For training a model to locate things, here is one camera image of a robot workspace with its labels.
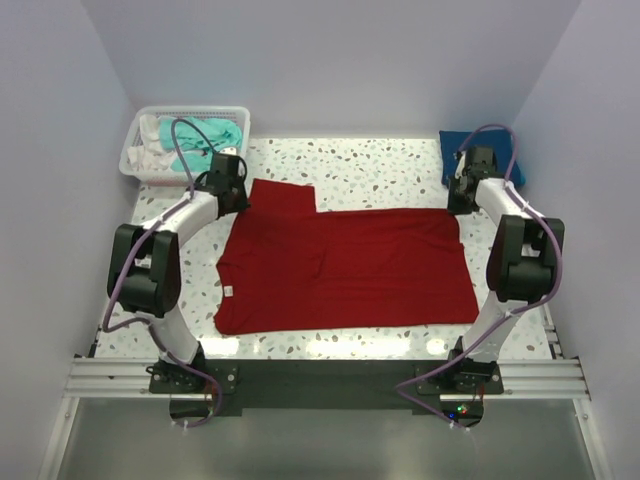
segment blue cloth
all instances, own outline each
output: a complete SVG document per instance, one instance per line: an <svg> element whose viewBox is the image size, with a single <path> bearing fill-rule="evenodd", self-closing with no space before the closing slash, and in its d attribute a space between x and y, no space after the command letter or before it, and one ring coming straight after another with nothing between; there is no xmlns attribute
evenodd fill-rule
<svg viewBox="0 0 640 480"><path fill-rule="evenodd" d="M175 148L173 140L171 139L171 123L173 120L171 117L165 117L160 121L158 136L160 137L160 144L165 150L174 150ZM202 130L218 151L227 147L236 147L239 149L242 145L242 130L231 120L225 118L206 118L202 120L195 117L185 117L185 120L193 123ZM176 125L176 138L191 171L203 172L209 168L211 164L210 155L201 156L187 152L188 150L209 149L209 145L207 145L207 142L198 132L189 125L178 123ZM171 164L171 170L174 172L184 171L184 167L179 158Z"/></svg>
<svg viewBox="0 0 640 480"><path fill-rule="evenodd" d="M453 175L458 166L455 153L462 145L462 142L469 136L471 132L446 132L440 131L440 149L442 151L442 184L449 185L449 177ZM513 150L511 148L511 135L506 130L486 130L479 132L471 142L469 147L474 145L484 145L493 148L498 161L498 172L505 173L509 160L511 160L511 154ZM511 171L511 181L516 187L524 185L525 178L518 163L513 167Z"/></svg>

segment gray floor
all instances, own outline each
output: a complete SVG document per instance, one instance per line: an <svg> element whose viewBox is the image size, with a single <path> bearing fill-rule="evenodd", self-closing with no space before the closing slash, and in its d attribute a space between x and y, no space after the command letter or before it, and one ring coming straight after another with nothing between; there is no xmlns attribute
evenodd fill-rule
<svg viewBox="0 0 640 480"><path fill-rule="evenodd" d="M487 402L472 433L408 411L250 410L188 431L166 400L85 400L61 479L593 479L570 401Z"/></svg>

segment dark blue folded fabric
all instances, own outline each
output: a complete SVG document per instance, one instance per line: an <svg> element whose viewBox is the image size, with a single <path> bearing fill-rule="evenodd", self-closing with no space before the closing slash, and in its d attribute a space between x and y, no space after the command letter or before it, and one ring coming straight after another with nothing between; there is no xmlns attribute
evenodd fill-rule
<svg viewBox="0 0 640 480"><path fill-rule="evenodd" d="M449 177L453 175L458 166L455 153L462 142L469 136L471 132L445 132L440 131L440 148L442 151L442 184L449 184ZM511 135L506 130L486 130L476 134L469 142L468 147L473 145L485 145L492 147L498 160L498 172L505 173L509 160L511 160ZM516 162L511 172L511 181L516 187L524 185L525 178L518 163Z"/></svg>

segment speckled white surface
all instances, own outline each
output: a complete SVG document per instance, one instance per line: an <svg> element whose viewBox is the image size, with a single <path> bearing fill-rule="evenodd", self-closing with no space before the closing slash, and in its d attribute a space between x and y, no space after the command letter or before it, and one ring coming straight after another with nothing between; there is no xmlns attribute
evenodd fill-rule
<svg viewBox="0 0 640 480"><path fill-rule="evenodd" d="M246 158L248 185L254 178L313 185L318 211L365 208L445 208L440 183L442 160L436 140L402 139L253 139ZM141 186L133 222L153 218L175 203L184 188ZM209 358L442 358L465 325L354 328L223 336L213 315L221 300L215 265L224 250L235 215L198 232L182 249L180 305L191 331ZM495 226L485 214L459 217L461 241L478 305L487 294L484 278ZM116 310L115 320L123 312ZM97 357L155 357L144 327L133 325L101 333ZM503 359L551 358L540 311L520 319L502 348Z"/></svg>

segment cable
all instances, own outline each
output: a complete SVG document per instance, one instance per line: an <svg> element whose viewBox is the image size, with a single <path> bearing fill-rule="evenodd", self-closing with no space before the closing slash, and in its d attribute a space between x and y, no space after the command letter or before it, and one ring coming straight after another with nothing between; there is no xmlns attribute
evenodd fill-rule
<svg viewBox="0 0 640 480"><path fill-rule="evenodd" d="M511 138L513 139L513 153L511 155L511 159L509 160L509 165L507 167L507 171L505 173L504 176L504 188L505 191L507 193L507 195L509 196L509 198L511 198L511 200L513 200L513 202L518 205L518 207L520 209L522 209L522 211L524 213L526 213L527 215L529 215L533 220L535 220L540 227L544 230L544 232L547 234L547 236L549 237L549 240L551 241L551 245L553 247L553 252L555 254L556 257L556 262L557 262L557 266L556 266L556 271L555 271L555 278L553 280L553 287L551 288L551 291L544 297L541 298L540 300L538 300L535 303L532 303L530 305L525 305L523 307L519 307L514 309L513 311L507 311L505 312L500 319L494 323L490 328L487 329L486 332L484 332L473 344L471 344L471 346L469 346L466 350L464 350L460 355L458 355L457 357L453 358L452 360L448 361L447 363L444 363L443 365L439 366L438 368L424 374L424 375L420 375L418 377L415 378L411 378L409 380L406 380L402 383L399 383L398 385L395 386L396 391L398 392L398 394L400 394L403 398L417 404L420 405L421 407L429 410L431 413L433 413L434 415L442 418L443 420L445 420L446 422L449 422L452 426L458 427L458 428L465 428L463 425L461 425L460 423L451 420L450 418L448 418L446 415L444 415L442 412L440 412L439 410L437 410L436 408L426 404L425 402L422 402L421 400L409 395L406 392L403 392L401 389L408 387L410 385L414 385L418 382L422 382L425 380L428 380L429 378L435 377L436 375L439 375L440 373L448 370L449 368L453 367L454 365L460 363L463 359L465 359L467 356L469 356L469 354L471 352L473 352L482 342L484 342L493 332L495 332L498 328L500 328L502 325L505 324L505 322L507 320L509 320L509 318L511 318L514 315L522 315L523 313L529 311L529 310L533 310L534 308L540 307L546 303L548 303L549 301L551 301L551 299L553 297L555 297L556 293L558 292L558 288L560 288L560 282L562 281L562 270L563 270L563 263L562 263L562 251L560 249L560 244L558 243L558 240L556 239L555 235L553 234L553 232L551 231L551 228L549 228L549 226L547 225L547 223L540 217L540 215L538 215L533 209L529 208L529 205L527 203L525 203L521 197L512 189L512 184L509 183L509 178L511 177L511 171L513 170L513 166L515 165L516 162L516 156L518 153L518 139L516 137L516 134L514 133L514 131L506 126L506 125L502 125L499 123L490 123L487 125L483 125L482 127L476 129L474 132L472 132L466 139L464 142L462 142L462 145L460 146L460 148L458 149L458 151L462 151L464 148L466 148L466 146L469 144L469 142L471 141L471 139L480 131L485 130L487 128L503 128L505 130L507 130L510 134L511 134Z"/></svg>
<svg viewBox="0 0 640 480"><path fill-rule="evenodd" d="M142 324L144 324L144 325L146 325L148 327L149 334L151 335L151 338L153 339L154 343L156 344L158 349L167 356L167 358L169 358L171 361L173 361L176 365L179 365L180 367L182 367L187 372L192 373L194 375L197 375L197 376L199 376L201 378L204 378L208 383L210 383L210 384L212 384L214 386L214 388L216 389L216 392L217 392L217 395L216 395L216 406L215 406L214 410L211 412L210 415L208 415L207 417L204 417L204 418L202 418L200 420L197 420L196 422L193 422L193 423L185 422L185 427L192 428L192 427L197 427L199 425L202 425L202 424L208 422L212 417L217 415L219 413L219 411L220 411L220 408L222 406L222 390L220 388L220 384L216 381L216 379L213 378L211 375L208 375L206 373L200 372L200 371L190 367L189 365L184 363L182 360L177 358L173 353L168 351L167 348L162 344L162 342L160 341L160 339L156 335L156 333L155 333L155 331L153 329L153 325L146 318L135 317L135 318L130 318L128 320L124 320L123 322L120 322L119 324L114 325L114 326L110 326L109 325L109 322L111 320L111 316L113 315L113 310L114 310L114 308L116 306L116 303L118 301L118 297L120 296L120 292L122 291L122 286L124 284L124 281L126 280L127 275L129 274L129 270L131 269L131 266L135 262L136 255L140 251L140 248L142 247L142 245L144 244L144 242L151 235L153 235L154 232L156 232L158 230L158 228L160 228L160 226L164 222L166 222L169 218L171 218L173 215L175 215L178 211L180 211L182 208L184 208L189 203L191 203L191 201L193 200L193 197L195 196L195 181L193 179L193 175L191 174L191 170L189 170L189 166L187 165L187 161L184 159L184 156L182 154L182 150L180 148L180 144L178 143L178 139L176 137L176 125L178 123L184 123L186 125L189 125L196 132L198 132L198 134L200 134L200 136L202 138L204 138L204 140L207 142L207 144L211 148L212 158L213 158L213 155L216 153L216 150L213 147L213 144L211 143L211 141L209 141L209 139L202 132L202 130L200 130L198 127L196 127L193 123L191 123L188 120L185 120L183 118L175 118L173 120L173 122L171 122L171 139L173 140L173 144L174 144L176 153L178 154L178 158L180 159L180 162L182 162L182 166L184 167L184 171L187 174L187 179L188 179L188 182L189 182L189 198L188 199L184 199L181 202L178 202L176 205L174 205L169 210L164 212L160 216L160 218L153 225L151 225L151 227L146 232L144 232L140 236L140 238L133 244L133 247L131 247L131 251L129 252L129 255L127 256L127 258L125 259L124 265L122 266L122 271L118 275L116 283L115 283L115 285L113 287L113 291L111 292L111 298L109 298L109 302L107 303L107 309L105 311L104 318L102 319L102 331L105 332L105 333L113 333L116 330L120 330L121 328L127 327L129 325L134 324L134 323L142 323ZM247 170L246 163L244 162L244 160L242 160L242 163L245 166L245 177L246 177L246 175L248 173L248 170ZM203 177L203 174L200 174L198 176L198 180L201 180L200 177Z"/></svg>

